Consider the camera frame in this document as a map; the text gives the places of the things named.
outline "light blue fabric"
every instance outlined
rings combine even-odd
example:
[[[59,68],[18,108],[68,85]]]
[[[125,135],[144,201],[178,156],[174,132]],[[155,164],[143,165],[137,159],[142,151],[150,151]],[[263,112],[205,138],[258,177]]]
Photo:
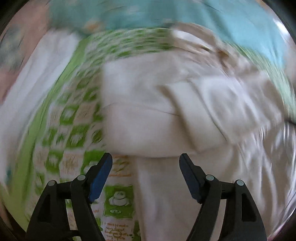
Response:
[[[53,26],[87,34],[197,23],[223,41],[251,48],[283,66],[285,43],[272,17],[255,0],[51,0],[50,10]]]

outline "white towel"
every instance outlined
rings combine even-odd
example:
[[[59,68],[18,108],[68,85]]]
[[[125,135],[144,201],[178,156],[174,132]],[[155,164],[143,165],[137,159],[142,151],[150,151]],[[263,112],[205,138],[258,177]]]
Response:
[[[236,145],[224,145],[189,155],[195,165],[218,180],[243,180],[261,214],[267,236],[278,232],[296,206],[295,126],[281,123],[250,135]],[[191,197],[178,157],[133,158],[135,200],[141,212],[142,240],[186,240],[200,204]],[[219,238],[225,200],[220,203],[212,241]]]
[[[283,121],[283,102],[267,75],[211,31],[180,24],[172,42],[171,51],[104,65],[109,151],[179,156],[237,143]]]

